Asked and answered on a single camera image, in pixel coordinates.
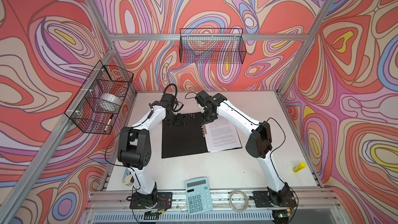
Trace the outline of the printed paper stack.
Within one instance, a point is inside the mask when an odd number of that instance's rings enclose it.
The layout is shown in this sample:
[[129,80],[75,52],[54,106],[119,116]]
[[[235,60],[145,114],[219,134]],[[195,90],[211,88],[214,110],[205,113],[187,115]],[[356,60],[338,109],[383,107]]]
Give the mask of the printed paper stack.
[[207,128],[206,147],[208,152],[241,149],[242,144],[236,126],[224,117],[205,124]]

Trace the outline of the white folder black inside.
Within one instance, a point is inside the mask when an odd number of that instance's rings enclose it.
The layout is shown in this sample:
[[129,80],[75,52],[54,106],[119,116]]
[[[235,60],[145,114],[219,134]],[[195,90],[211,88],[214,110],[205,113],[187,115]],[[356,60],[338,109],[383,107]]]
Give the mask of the white folder black inside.
[[163,159],[208,152],[199,113],[185,115],[185,126],[167,127],[162,125],[161,157]]

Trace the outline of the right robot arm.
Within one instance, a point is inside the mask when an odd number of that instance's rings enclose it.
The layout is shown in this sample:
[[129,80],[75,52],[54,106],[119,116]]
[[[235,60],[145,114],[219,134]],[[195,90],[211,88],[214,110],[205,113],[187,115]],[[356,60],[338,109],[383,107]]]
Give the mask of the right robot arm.
[[249,155],[256,158],[266,179],[269,200],[273,206],[281,206],[286,202],[290,187],[279,175],[274,164],[271,126],[268,120],[258,121],[235,107],[224,95],[213,96],[200,91],[195,100],[201,109],[202,124],[214,122],[219,116],[225,118],[247,137],[245,149]]

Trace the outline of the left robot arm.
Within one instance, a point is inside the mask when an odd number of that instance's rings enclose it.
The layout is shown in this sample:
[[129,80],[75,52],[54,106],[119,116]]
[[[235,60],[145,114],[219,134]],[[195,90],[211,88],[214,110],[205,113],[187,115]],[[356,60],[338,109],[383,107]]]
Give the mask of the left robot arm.
[[151,158],[150,134],[159,123],[169,127],[185,125],[186,117],[179,113],[183,104],[177,100],[177,92],[175,84],[167,85],[161,99],[149,104],[149,112],[136,124],[124,127],[119,135],[117,160],[131,172],[138,197],[152,204],[158,200],[158,190],[145,171]]

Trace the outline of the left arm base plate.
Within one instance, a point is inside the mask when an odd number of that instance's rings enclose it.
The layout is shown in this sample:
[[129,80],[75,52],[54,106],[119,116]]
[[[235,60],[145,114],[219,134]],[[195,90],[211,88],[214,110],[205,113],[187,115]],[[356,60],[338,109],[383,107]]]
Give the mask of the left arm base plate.
[[159,192],[155,196],[155,194],[143,195],[134,192],[126,197],[126,200],[130,203],[130,209],[167,210],[172,207],[173,193]]

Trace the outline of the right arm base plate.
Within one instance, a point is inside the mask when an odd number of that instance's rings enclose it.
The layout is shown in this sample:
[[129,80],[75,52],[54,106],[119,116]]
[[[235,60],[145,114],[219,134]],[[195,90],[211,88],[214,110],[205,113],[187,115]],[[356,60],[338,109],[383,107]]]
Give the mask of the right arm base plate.
[[260,207],[284,207],[294,208],[297,206],[297,198],[290,190],[283,200],[279,199],[275,194],[268,191],[253,191],[249,199],[254,200],[255,206]]

